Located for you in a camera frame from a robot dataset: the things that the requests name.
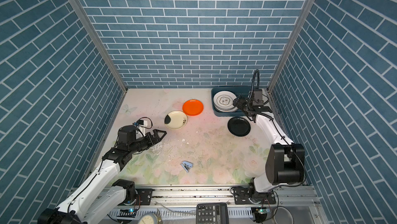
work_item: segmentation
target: dish rack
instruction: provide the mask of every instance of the dish rack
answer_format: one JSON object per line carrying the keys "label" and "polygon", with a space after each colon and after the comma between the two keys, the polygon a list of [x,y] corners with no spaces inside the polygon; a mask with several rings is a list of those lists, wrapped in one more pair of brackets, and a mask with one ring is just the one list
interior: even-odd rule
{"label": "dish rack", "polygon": [[248,97],[248,93],[251,90],[250,86],[218,86],[218,87],[214,87],[211,90],[211,102],[212,102],[212,109],[214,110],[214,114],[217,117],[243,117],[245,116],[244,113],[237,109],[237,111],[235,112],[220,112],[218,111],[215,106],[214,106],[214,96],[216,93],[221,92],[221,91],[228,91],[228,92],[232,92],[236,95],[236,97],[238,96],[244,96],[244,97]]}

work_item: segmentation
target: metal frame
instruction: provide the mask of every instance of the metal frame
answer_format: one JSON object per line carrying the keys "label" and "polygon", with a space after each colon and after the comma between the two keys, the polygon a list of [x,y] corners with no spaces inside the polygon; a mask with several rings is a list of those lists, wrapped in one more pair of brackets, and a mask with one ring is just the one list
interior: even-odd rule
{"label": "metal frame", "polygon": [[300,30],[303,27],[303,24],[305,24],[305,20],[306,20],[307,16],[309,15],[310,9],[312,8],[314,1],[315,0],[306,0],[304,5],[303,5],[303,7],[302,7],[302,10],[300,11],[298,20],[297,20],[297,22],[296,22],[296,24],[294,26],[294,29],[291,32],[291,36],[288,39],[288,43],[285,45],[284,51],[283,51],[283,53],[281,55],[281,58],[280,58],[280,61],[278,62],[278,65],[277,65],[277,67],[276,67],[276,69],[274,71],[273,77],[270,80],[270,83],[269,83],[269,86],[268,86],[268,91],[269,92],[272,92],[272,90],[275,87],[277,79],[280,76],[281,71],[283,70],[283,67],[284,67],[285,63],[287,62],[288,56],[291,53],[292,47],[294,46],[294,44],[295,44],[295,42],[296,42],[296,40],[298,38],[298,35],[300,33]]}
{"label": "metal frame", "polygon": [[[160,203],[172,210],[178,211],[195,211],[199,203],[227,203],[229,215],[231,218],[252,217],[251,207],[257,207],[257,204],[236,205],[234,203],[233,195],[230,192],[232,186],[246,186],[243,184],[237,185],[139,185],[139,188],[152,188],[153,194],[151,204],[140,207],[136,216],[139,218],[147,212],[155,212],[157,208],[162,210]],[[98,197],[106,194],[110,187],[106,187]],[[278,194],[279,206],[284,207],[309,207],[311,215],[315,224],[326,224],[327,219],[324,211],[320,205],[320,201],[316,195],[313,186],[299,186],[299,187],[281,187],[275,189]],[[119,215],[121,209],[127,209],[128,206],[119,205],[114,208],[109,215],[116,217]],[[163,220],[175,220],[194,218],[185,214],[176,214],[170,211],[162,213]],[[136,220],[135,218],[123,218],[127,220]]]}
{"label": "metal frame", "polygon": [[120,88],[124,93],[127,92],[126,84],[124,83],[123,79],[121,78],[119,72],[117,71],[112,59],[110,58],[109,53],[107,52],[105,46],[103,45],[101,39],[99,38],[97,32],[95,31],[94,26],[92,25],[90,19],[88,18],[87,14],[84,11],[79,0],[68,0],[70,5],[72,6],[73,10],[75,11],[77,17],[83,24],[83,27],[87,31],[88,35],[91,37],[92,42],[95,44],[95,47],[98,49],[99,53],[102,56],[102,59],[107,64],[110,72],[112,73],[113,77],[116,79],[117,83],[119,84]]}

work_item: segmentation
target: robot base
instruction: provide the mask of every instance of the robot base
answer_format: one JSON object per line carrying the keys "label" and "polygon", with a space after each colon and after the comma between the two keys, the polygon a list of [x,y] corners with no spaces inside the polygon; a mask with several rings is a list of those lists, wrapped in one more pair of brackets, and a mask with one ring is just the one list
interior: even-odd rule
{"label": "robot base", "polygon": [[254,179],[248,184],[248,189],[243,187],[237,187],[232,189],[234,194],[234,203],[236,205],[246,205],[246,204],[276,204],[273,192],[259,193],[255,191]]}

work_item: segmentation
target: cream plate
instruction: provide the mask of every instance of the cream plate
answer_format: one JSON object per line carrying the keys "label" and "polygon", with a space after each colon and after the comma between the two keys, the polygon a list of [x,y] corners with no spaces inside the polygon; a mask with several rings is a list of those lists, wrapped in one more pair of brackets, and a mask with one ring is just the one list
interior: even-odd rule
{"label": "cream plate", "polygon": [[180,129],[186,125],[187,116],[183,111],[172,111],[164,119],[164,124],[169,129]]}
{"label": "cream plate", "polygon": [[233,107],[233,100],[236,98],[232,92],[221,91],[215,94],[214,104],[222,110],[227,110]]}

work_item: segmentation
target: brick wallpaper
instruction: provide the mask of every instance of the brick wallpaper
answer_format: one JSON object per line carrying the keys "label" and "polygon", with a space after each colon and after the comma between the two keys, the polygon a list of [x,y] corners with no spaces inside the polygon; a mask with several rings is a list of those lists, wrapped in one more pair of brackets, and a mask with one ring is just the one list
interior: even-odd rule
{"label": "brick wallpaper", "polygon": [[80,184],[121,96],[67,0],[0,0],[0,223]]}
{"label": "brick wallpaper", "polygon": [[80,0],[129,88],[267,86],[304,0]]}
{"label": "brick wallpaper", "polygon": [[397,223],[397,0],[316,0],[275,87],[330,223]]}

